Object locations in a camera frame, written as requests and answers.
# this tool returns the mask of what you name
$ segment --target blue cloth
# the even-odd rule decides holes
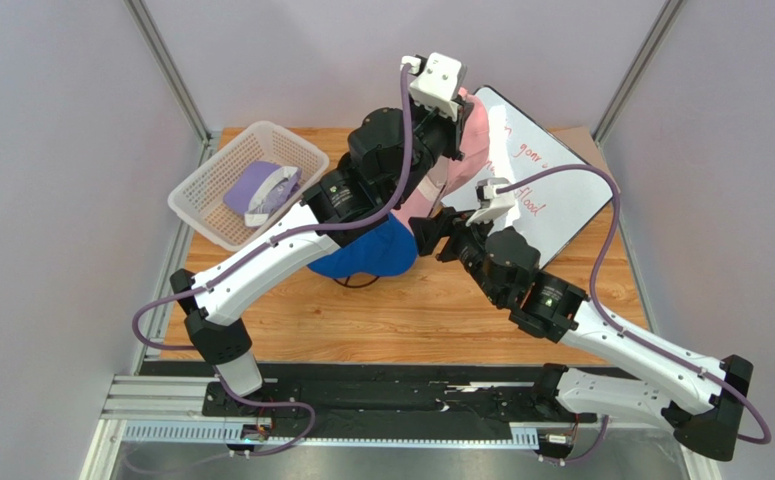
[[[356,273],[393,277],[407,272],[416,259],[414,236],[390,214],[386,222],[308,267],[329,278],[346,278]]]

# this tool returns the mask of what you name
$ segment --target gray wall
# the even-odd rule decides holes
[[[0,2],[0,479],[79,474],[197,155],[122,2]]]
[[[210,128],[356,126],[403,55],[468,68],[545,125],[594,127],[662,0],[147,0]]]
[[[660,333],[753,361],[775,437],[775,2],[688,2],[605,154]],[[775,440],[723,469],[775,478]]]

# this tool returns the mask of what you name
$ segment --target whiteboard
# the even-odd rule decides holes
[[[479,208],[480,180],[504,177],[511,183],[560,165],[588,163],[491,87],[476,96],[490,122],[491,148],[485,167],[443,204],[458,211]],[[513,226],[541,252],[544,267],[611,200],[606,182],[590,172],[560,172],[514,191],[517,205],[494,221],[496,232]]]

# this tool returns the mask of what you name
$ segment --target white bracket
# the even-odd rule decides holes
[[[511,210],[511,207],[516,204],[514,195],[511,192],[496,193],[497,189],[507,185],[509,185],[508,180],[500,177],[479,181],[476,185],[476,195],[482,206],[467,220],[468,226],[474,223],[491,222]]]
[[[438,109],[444,117],[458,121],[458,104],[452,100],[458,95],[458,89],[464,82],[467,68],[458,60],[432,53],[428,57],[425,69],[421,70],[420,60],[411,60],[413,57],[404,57],[402,62],[416,64],[417,78],[411,82],[410,93],[414,103],[422,105],[428,110]]]

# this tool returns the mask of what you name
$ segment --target plastic basket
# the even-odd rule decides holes
[[[251,228],[222,200],[245,167],[257,160],[301,168],[301,188],[264,225]],[[328,155],[312,143],[271,122],[257,122],[178,185],[168,196],[168,205],[201,235],[235,252],[277,222],[327,168]]]

